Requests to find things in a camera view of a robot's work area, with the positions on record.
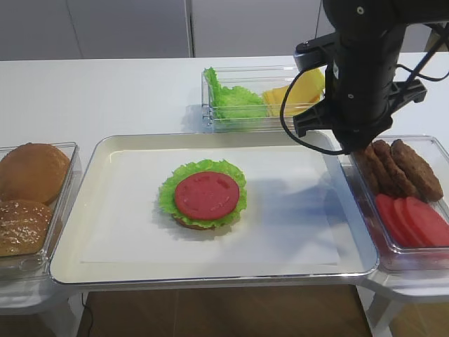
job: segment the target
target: green lettuce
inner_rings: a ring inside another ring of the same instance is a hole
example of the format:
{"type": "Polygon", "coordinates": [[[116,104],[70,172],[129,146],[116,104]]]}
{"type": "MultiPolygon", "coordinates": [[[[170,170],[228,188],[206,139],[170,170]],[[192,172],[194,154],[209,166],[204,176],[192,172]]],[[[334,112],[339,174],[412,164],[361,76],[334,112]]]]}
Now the green lettuce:
{"type": "Polygon", "coordinates": [[[217,72],[212,67],[204,70],[204,75],[213,92],[212,105],[215,108],[217,118],[233,119],[267,116],[264,100],[258,94],[242,86],[234,86],[233,88],[221,86],[217,78],[217,72]],[[248,107],[243,109],[226,108],[245,107],[249,105],[261,105],[263,107],[248,107]]]}
{"type": "Polygon", "coordinates": [[[174,170],[173,175],[167,179],[159,188],[159,207],[164,213],[171,214],[174,218],[179,218],[186,225],[194,225],[203,228],[221,227],[233,223],[240,218],[240,212],[246,209],[246,180],[243,172],[236,166],[225,160],[212,161],[204,159],[198,163],[188,163],[174,170]],[[193,220],[182,214],[176,207],[175,189],[185,178],[198,172],[217,172],[230,176],[240,188],[240,198],[236,208],[227,216],[217,220],[193,220]]]}

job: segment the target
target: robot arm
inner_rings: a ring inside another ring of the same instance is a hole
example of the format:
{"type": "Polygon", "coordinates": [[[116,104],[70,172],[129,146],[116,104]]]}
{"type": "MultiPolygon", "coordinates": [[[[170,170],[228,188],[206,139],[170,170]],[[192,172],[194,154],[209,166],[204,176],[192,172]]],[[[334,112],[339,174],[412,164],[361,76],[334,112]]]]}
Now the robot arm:
{"type": "Polygon", "coordinates": [[[323,7],[336,33],[298,45],[295,61],[300,72],[327,65],[326,95],[294,117],[295,130],[302,137],[331,129],[342,146],[333,154],[349,154],[390,128],[393,112],[424,100],[419,80],[393,82],[396,63],[407,25],[449,21],[449,1],[323,0],[323,7]]]}

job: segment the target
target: white tray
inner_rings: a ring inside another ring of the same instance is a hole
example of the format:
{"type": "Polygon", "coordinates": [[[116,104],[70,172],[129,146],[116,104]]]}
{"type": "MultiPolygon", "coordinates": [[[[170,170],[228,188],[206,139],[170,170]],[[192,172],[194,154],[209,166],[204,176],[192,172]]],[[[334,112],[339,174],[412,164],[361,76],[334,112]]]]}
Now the white tray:
{"type": "MultiPolygon", "coordinates": [[[[306,141],[330,148],[321,133],[306,141]]],[[[363,275],[377,252],[337,157],[283,132],[113,136],[96,147],[50,271],[63,284],[256,282],[363,275]],[[226,159],[247,179],[232,226],[195,231],[157,205],[179,165],[226,159]]]]}

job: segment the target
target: tomato slice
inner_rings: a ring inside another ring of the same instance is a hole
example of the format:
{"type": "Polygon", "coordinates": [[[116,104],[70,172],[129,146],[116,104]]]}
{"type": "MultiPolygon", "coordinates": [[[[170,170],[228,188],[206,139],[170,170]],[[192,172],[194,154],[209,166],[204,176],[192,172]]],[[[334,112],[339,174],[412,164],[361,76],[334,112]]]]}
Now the tomato slice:
{"type": "Polygon", "coordinates": [[[195,173],[175,189],[177,208],[194,220],[220,219],[236,208],[239,198],[234,179],[217,172],[195,173]]]}
{"type": "Polygon", "coordinates": [[[430,205],[408,197],[405,213],[426,239],[427,246],[449,246],[449,225],[430,205]]]}
{"type": "Polygon", "coordinates": [[[406,200],[396,199],[393,202],[393,217],[398,226],[401,227],[402,233],[410,242],[410,247],[426,247],[430,244],[420,232],[420,229],[410,221],[406,215],[406,200]]]}
{"type": "Polygon", "coordinates": [[[403,231],[397,224],[397,220],[394,218],[393,198],[385,194],[378,194],[375,199],[377,210],[379,211],[380,218],[382,219],[385,227],[387,227],[391,237],[402,247],[410,247],[412,243],[409,238],[404,235],[403,231]]]}

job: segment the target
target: table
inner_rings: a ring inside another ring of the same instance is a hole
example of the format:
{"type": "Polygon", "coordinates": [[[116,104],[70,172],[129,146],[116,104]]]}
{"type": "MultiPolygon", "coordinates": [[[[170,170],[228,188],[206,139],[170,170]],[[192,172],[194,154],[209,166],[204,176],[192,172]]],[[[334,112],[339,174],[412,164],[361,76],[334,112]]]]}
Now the table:
{"type": "MultiPolygon", "coordinates": [[[[402,54],[400,62],[414,67],[422,56],[402,54]]],[[[441,76],[449,65],[447,57],[436,55],[423,72],[441,76]]],[[[0,62],[1,146],[74,141],[85,168],[95,145],[110,135],[202,132],[201,71],[205,67],[293,63],[290,56],[0,62]]],[[[398,79],[405,75],[398,71],[398,79]]],[[[449,81],[425,85],[426,100],[397,112],[387,133],[432,135],[449,149],[449,114],[445,113],[449,112],[445,101],[449,81]]],[[[368,317],[381,331],[400,307],[385,298],[448,300],[448,280],[447,272],[389,275],[376,271],[362,284],[377,293],[368,317]]],[[[33,300],[32,295],[25,296],[21,306],[33,300]]]]}

